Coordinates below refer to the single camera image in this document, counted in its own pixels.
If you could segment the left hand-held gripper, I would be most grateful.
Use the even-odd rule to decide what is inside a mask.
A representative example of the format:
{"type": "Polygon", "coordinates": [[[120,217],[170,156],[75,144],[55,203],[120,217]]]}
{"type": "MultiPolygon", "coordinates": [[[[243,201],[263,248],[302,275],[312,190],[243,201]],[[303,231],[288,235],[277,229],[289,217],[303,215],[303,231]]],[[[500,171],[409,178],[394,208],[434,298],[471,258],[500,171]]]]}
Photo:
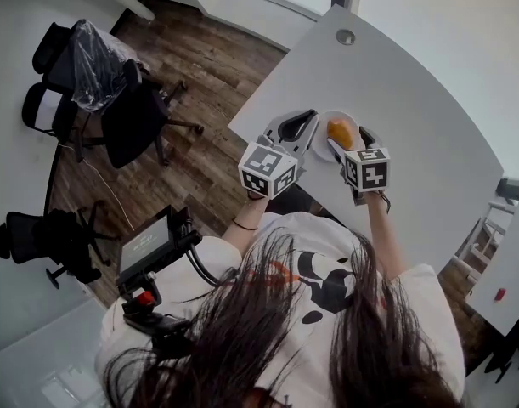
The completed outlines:
{"type": "Polygon", "coordinates": [[[250,142],[238,170],[241,185],[259,196],[274,199],[304,172],[304,155],[319,125],[314,109],[294,110],[275,117],[256,142],[250,142]],[[297,141],[274,143],[273,141],[297,141]]]}

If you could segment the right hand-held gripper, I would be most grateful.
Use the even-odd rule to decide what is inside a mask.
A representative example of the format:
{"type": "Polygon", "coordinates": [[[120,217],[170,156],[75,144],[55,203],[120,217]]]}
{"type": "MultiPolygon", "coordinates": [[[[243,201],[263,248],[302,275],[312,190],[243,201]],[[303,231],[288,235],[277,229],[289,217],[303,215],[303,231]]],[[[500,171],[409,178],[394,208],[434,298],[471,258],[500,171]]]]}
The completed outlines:
{"type": "Polygon", "coordinates": [[[341,165],[344,183],[351,188],[355,206],[365,203],[366,193],[383,194],[389,185],[387,148],[376,146],[376,135],[370,129],[360,126],[359,133],[366,149],[345,150],[335,140],[327,138],[330,153],[341,165]]]}

